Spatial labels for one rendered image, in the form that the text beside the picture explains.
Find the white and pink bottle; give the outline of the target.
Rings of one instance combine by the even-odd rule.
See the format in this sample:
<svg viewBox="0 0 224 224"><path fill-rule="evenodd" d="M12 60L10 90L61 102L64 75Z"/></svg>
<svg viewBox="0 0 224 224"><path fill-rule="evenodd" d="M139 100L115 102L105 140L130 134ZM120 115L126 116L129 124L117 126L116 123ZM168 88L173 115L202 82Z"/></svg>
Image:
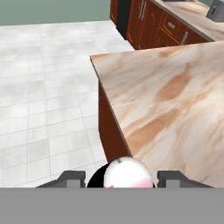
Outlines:
<svg viewBox="0 0 224 224"><path fill-rule="evenodd" d="M89 188L154 188L148 168L132 157L118 159L100 167L87 183Z"/></svg>

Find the brown wooden cabinet run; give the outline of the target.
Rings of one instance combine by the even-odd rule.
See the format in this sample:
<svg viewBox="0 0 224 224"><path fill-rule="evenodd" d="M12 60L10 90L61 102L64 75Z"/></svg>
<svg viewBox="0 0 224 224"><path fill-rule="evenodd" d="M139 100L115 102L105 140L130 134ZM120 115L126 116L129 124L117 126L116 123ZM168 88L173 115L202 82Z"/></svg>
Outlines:
<svg viewBox="0 0 224 224"><path fill-rule="evenodd" d="M110 18L117 23L118 0L110 0ZM183 24L152 0L131 0L125 40L135 50L206 43L207 39Z"/></svg>

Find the brown wooden counter island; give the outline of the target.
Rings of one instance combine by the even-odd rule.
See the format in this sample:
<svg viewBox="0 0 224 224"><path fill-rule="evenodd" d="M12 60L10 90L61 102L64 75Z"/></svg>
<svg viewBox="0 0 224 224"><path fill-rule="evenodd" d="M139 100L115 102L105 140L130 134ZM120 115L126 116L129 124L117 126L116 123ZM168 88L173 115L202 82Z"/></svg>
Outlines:
<svg viewBox="0 0 224 224"><path fill-rule="evenodd" d="M116 123L116 118L104 93L102 84L99 84L99 134L101 144L108 162L117 158L128 157L130 150L123 139L123 135Z"/></svg>

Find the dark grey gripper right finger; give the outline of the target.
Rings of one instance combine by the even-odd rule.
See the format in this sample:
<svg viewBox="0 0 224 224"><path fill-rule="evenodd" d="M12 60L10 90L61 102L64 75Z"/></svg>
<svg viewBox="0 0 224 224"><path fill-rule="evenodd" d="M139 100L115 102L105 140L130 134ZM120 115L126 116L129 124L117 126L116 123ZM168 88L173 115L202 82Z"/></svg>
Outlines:
<svg viewBox="0 0 224 224"><path fill-rule="evenodd" d="M158 171L158 188L210 188L200 182L187 178L180 171Z"/></svg>

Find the black dishwasher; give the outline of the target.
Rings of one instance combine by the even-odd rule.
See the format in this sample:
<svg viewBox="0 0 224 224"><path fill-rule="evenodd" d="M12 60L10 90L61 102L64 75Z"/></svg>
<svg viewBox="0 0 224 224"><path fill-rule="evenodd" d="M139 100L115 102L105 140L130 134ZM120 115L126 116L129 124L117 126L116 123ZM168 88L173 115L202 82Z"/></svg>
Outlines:
<svg viewBox="0 0 224 224"><path fill-rule="evenodd" d="M131 0L118 0L116 29L126 39Z"/></svg>

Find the grey metal appliance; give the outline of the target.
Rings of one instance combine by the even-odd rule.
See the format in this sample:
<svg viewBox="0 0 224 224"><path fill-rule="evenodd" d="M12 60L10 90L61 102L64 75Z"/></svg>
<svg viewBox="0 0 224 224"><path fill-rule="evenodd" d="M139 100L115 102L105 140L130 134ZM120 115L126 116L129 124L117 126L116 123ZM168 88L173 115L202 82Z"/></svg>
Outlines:
<svg viewBox="0 0 224 224"><path fill-rule="evenodd" d="M206 17L214 22L224 22L224 0L213 0Z"/></svg>

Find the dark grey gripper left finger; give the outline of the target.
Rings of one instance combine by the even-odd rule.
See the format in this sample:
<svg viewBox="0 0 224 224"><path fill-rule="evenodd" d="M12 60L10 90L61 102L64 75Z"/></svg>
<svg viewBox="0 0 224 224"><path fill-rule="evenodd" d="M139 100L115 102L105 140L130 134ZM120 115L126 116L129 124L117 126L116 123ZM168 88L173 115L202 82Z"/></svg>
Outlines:
<svg viewBox="0 0 224 224"><path fill-rule="evenodd" d="M85 179L85 171L63 171L57 179L39 185L38 188L85 188Z"/></svg>

